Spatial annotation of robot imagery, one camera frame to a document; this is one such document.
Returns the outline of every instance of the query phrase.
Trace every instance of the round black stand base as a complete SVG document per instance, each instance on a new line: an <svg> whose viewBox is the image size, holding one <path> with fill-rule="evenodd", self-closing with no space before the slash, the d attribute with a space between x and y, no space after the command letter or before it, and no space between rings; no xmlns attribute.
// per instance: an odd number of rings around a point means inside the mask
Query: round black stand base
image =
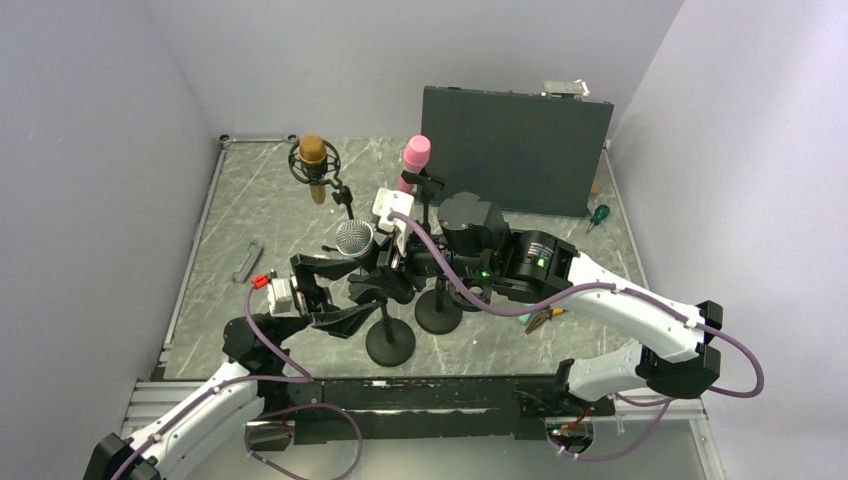
<svg viewBox="0 0 848 480"><path fill-rule="evenodd" d="M436 291L428 290L418 297L415 302L415 321L431 335L446 335L459 326L462 321L462 310L446 297L442 302L442 311L436 311Z"/></svg>
<svg viewBox="0 0 848 480"><path fill-rule="evenodd" d="M386 324L390 331L389 342L386 339ZM365 351L377 365L382 367L397 367L409 360L415 352L415 334L412 327L397 318L380 320L368 329L365 337Z"/></svg>

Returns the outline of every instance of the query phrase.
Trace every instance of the silver microphone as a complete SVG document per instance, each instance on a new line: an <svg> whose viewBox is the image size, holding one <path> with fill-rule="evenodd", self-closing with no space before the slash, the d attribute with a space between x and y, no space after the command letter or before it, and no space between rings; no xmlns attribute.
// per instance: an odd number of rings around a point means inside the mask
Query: silver microphone
<svg viewBox="0 0 848 480"><path fill-rule="evenodd" d="M348 220L336 230L339 253L350 258L363 258L374 245L374 229L362 220Z"/></svg>

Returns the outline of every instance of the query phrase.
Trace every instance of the screwdriver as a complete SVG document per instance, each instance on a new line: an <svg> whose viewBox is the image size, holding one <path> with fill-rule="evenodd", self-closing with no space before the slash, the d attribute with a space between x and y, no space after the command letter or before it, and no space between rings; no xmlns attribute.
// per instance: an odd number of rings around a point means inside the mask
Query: screwdriver
<svg viewBox="0 0 848 480"><path fill-rule="evenodd" d="M586 229L586 233L589 233L595 226L600 225L605 218L609 216L609 207L606 204L602 203L598 205L598 208L595 209L595 213L592 214L592 218L589 219L589 228Z"/></svg>

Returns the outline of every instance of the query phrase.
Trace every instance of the marble table top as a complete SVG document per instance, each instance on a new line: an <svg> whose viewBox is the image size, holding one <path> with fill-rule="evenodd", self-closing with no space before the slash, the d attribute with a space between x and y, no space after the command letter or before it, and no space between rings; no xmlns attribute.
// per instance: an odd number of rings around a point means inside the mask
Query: marble table top
<svg viewBox="0 0 848 480"><path fill-rule="evenodd" d="M406 138L331 138L342 160L341 177L354 195L357 218L370 216L379 187L393 188ZM225 358L221 352L224 325L241 316L246 284L234 283L247 256L247 246L264 247L253 273L276 269L285 275L295 253L323 254L321 245L332 245L338 225L347 219L327 192L327 202L315 205L309 189L292 178L286 161L290 143L234 143L221 165L217 187L200 235L184 298L177 318L172 349L165 369L167 379L205 379ZM601 193L589 198L591 210L609 205L607 220L586 233L588 218L566 218L505 212L513 229L550 232L577 246L600 265L642 285L642 273L633 242L621 213L619 199L604 157L598 165ZM420 218L421 207L414 213ZM431 209L431 224L436 209ZM344 279L325 282L335 303L347 299ZM503 297L494 304L509 306ZM412 326L417 346L412 358L395 368L374 364L365 352L365 334L379 311L347 340L307 329L287 340L292 357L315 376L425 376L552 373L566 358L590 358L613 351L630 339L595 320L568 312L524 334L514 318L485 313L465 313L451 334L434 336L417 325L415 303L390 303L389 311ZM254 312L267 311L264 295L254 295Z"/></svg>

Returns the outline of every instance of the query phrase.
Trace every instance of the gray wall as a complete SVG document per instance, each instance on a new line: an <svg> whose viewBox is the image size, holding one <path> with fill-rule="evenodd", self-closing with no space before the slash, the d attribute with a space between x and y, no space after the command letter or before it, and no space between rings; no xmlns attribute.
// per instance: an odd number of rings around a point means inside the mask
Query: gray wall
<svg viewBox="0 0 848 480"><path fill-rule="evenodd" d="M848 477L848 8L687 0L612 141L647 276L762 360L707 395L730 478ZM723 386L751 369L724 357Z"/></svg>
<svg viewBox="0 0 848 480"><path fill-rule="evenodd" d="M682 0L147 0L214 133L420 130L424 85L627 102Z"/></svg>
<svg viewBox="0 0 848 480"><path fill-rule="evenodd" d="M80 478L155 364L215 159L141 2L0 4L0 478Z"/></svg>

